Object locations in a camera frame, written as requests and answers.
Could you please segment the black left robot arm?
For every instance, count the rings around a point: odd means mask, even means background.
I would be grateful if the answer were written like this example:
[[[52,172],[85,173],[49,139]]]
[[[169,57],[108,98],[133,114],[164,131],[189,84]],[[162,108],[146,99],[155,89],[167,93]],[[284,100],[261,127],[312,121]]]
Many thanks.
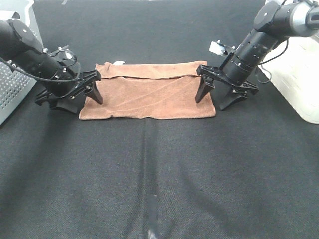
[[[50,52],[18,19],[0,22],[0,60],[12,71],[29,76],[44,86],[35,103],[47,102],[50,109],[77,113],[73,100],[84,94],[98,104],[103,98],[96,81],[101,80],[97,70],[83,72],[76,55],[68,46]]]

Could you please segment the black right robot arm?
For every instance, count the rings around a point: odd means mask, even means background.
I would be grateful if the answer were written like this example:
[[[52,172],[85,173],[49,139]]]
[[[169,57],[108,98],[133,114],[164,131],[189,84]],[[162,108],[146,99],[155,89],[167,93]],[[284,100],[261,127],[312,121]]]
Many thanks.
[[[224,56],[219,67],[199,65],[200,76],[196,103],[214,89],[214,81],[229,86],[229,91],[219,107],[226,109],[232,104],[256,94],[258,86],[248,77],[258,65],[266,63],[267,54],[291,37],[310,37],[319,31],[319,3],[314,0],[295,0],[279,4],[275,0],[266,3],[257,13],[252,30],[238,47],[230,47],[220,41],[213,41],[213,53]]]

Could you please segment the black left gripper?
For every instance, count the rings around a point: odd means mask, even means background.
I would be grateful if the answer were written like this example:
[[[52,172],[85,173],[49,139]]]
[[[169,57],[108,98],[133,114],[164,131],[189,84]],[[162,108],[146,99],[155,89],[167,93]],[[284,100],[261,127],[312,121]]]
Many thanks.
[[[59,63],[37,64],[34,67],[34,79],[44,86],[35,103],[42,105],[47,102],[51,110],[79,113],[85,102],[85,97],[80,94],[100,105],[103,103],[96,85],[101,80],[101,74],[97,70],[81,72],[78,63],[71,67],[63,67]]]

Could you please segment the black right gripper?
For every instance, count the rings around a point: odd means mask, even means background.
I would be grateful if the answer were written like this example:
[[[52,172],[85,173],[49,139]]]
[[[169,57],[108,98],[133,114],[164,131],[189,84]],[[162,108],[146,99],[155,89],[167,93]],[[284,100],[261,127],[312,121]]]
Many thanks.
[[[215,88],[214,81],[220,81],[232,89],[223,97],[219,104],[219,108],[223,111],[229,106],[244,101],[248,98],[247,91],[253,95],[257,94],[259,88],[257,85],[244,80],[242,83],[238,83],[230,79],[226,74],[218,67],[199,65],[196,72],[200,77],[200,83],[195,95],[195,102],[199,104],[201,100]]]

